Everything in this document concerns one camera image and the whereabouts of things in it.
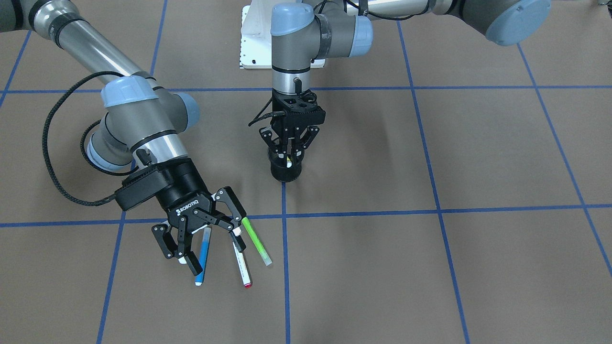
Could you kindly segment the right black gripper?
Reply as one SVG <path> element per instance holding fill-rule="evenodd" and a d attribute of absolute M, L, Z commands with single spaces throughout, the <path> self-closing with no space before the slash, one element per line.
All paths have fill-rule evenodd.
<path fill-rule="evenodd" d="M 192 251 L 192 230 L 205 225 L 217 225 L 227 230 L 238 251 L 242 253 L 246 249 L 238 230 L 246 211 L 230 186 L 211 194 L 192 159 L 165 161 L 153 165 L 153 169 L 161 172 L 164 178 L 165 187 L 155 197 L 167 215 L 168 224 L 153 225 L 151 232 L 166 259 L 184 258 L 193 276 L 203 272 Z M 217 210 L 219 203 L 223 203 L 230 214 Z M 182 207 L 186 207 L 191 219 L 188 215 L 179 217 L 183 213 Z M 173 226 L 177 228 L 177 240 L 171 235 Z"/>

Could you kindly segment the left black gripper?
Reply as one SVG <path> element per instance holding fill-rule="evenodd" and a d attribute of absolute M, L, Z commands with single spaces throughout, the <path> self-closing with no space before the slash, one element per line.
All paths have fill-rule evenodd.
<path fill-rule="evenodd" d="M 301 94 L 283 94 L 273 90 L 273 111 L 280 111 L 274 116 L 271 126 L 259 129 L 260 137 L 267 144 L 269 152 L 277 155 L 286 154 L 286 145 L 281 139 L 289 139 L 289 155 L 301 157 L 319 133 L 320 124 L 324 123 L 326 112 L 317 104 L 317 96 L 307 90 Z"/>

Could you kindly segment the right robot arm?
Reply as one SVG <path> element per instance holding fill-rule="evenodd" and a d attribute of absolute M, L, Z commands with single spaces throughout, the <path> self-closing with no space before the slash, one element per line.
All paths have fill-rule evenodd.
<path fill-rule="evenodd" d="M 197 124 L 197 102 L 188 94 L 173 94 L 160 86 L 81 17 L 69 0 L 3 0 L 1 31 L 22 29 L 52 41 L 90 72 L 61 96 L 44 122 L 44 163 L 59 192 L 88 206 L 116 201 L 123 211 L 156 198 L 167 219 L 154 225 L 152 233 L 164 257 L 182 260 L 194 276 L 203 272 L 191 242 L 193 233 L 201 229 L 224 228 L 235 253 L 242 253 L 246 246 L 240 227 L 247 219 L 245 210 L 230 187 L 208 191 L 179 138 L 179 133 Z M 81 151 L 97 170 L 125 179 L 110 196 L 85 201 L 61 186 L 50 162 L 47 137 L 59 107 L 93 78 L 104 83 L 101 99 L 107 112 L 93 124 L 96 131 Z"/>

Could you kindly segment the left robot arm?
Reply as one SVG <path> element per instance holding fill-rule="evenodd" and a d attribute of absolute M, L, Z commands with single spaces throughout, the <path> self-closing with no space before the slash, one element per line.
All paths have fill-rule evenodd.
<path fill-rule="evenodd" d="M 260 134 L 273 160 L 295 165 L 324 122 L 310 87 L 312 62 L 369 52 L 378 22 L 428 14 L 453 17 L 499 46 L 523 41 L 544 24 L 550 0 L 279 0 L 266 13 L 273 110 Z"/>

